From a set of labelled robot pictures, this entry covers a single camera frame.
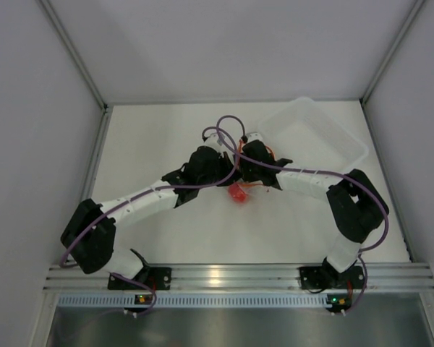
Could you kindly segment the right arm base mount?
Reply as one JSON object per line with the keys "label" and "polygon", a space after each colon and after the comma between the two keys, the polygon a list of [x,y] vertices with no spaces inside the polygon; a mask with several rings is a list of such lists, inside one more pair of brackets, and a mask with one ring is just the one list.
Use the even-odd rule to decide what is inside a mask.
{"label": "right arm base mount", "polygon": [[301,289],[308,291],[361,289],[365,282],[360,266],[353,266],[343,273],[322,266],[304,266],[299,268],[299,276]]}

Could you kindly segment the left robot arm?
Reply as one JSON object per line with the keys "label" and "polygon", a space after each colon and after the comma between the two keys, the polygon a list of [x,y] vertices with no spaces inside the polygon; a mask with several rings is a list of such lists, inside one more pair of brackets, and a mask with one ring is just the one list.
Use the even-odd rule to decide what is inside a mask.
{"label": "left robot arm", "polygon": [[149,279],[149,264],[138,251],[120,246],[116,239],[121,232],[190,202],[204,188],[228,186],[237,178],[234,155],[200,146],[180,168],[145,189],[108,202],[82,201],[61,235],[65,255],[86,275],[113,273],[124,277],[132,288],[142,288]]}

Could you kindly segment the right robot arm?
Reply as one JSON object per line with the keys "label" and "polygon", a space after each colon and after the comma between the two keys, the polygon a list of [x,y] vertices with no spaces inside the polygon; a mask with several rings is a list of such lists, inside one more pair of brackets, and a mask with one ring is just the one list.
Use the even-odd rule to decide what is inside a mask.
{"label": "right robot arm", "polygon": [[295,168],[287,158],[276,160],[261,140],[243,137],[239,146],[239,171],[247,183],[297,192],[326,202],[339,235],[317,267],[302,268],[302,287],[324,291],[330,288],[359,288],[356,262],[367,251],[364,242],[379,226],[389,228],[389,208],[367,175],[354,169],[333,171]]}

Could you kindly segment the clear zip top bag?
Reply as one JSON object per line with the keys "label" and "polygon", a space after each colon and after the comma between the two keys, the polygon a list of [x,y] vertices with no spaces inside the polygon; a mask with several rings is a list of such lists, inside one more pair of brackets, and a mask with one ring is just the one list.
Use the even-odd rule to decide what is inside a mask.
{"label": "clear zip top bag", "polygon": [[262,182],[256,181],[255,183],[245,183],[242,180],[242,175],[240,173],[240,162],[245,160],[243,156],[248,157],[250,159],[259,161],[261,163],[265,163],[268,165],[276,165],[276,156],[272,149],[270,149],[267,145],[265,145],[261,141],[253,141],[251,143],[244,144],[239,141],[238,153],[240,156],[237,158],[237,170],[239,172],[239,180],[236,183],[240,183],[244,185],[244,189],[248,195],[247,201],[251,198],[251,196],[261,193],[261,192],[269,192],[270,187],[266,187]]}

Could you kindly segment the red fake tomato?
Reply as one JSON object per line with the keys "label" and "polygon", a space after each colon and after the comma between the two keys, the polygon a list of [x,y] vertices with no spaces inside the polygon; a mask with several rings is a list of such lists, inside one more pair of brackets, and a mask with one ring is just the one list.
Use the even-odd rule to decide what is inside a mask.
{"label": "red fake tomato", "polygon": [[244,185],[240,183],[233,183],[228,188],[230,198],[236,203],[245,203],[248,195],[244,189]]}

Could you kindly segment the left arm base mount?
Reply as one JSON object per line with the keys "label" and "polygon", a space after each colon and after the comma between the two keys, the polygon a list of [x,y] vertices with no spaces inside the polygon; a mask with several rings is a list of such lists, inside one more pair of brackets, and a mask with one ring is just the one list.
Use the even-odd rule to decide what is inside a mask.
{"label": "left arm base mount", "polygon": [[[142,272],[132,280],[142,283],[154,291],[168,291],[171,285],[171,275],[172,269],[170,267],[152,266],[142,269]],[[108,280],[107,288],[108,290],[113,291],[141,289],[141,287],[136,284],[126,282],[125,280],[118,279],[112,275]]]}

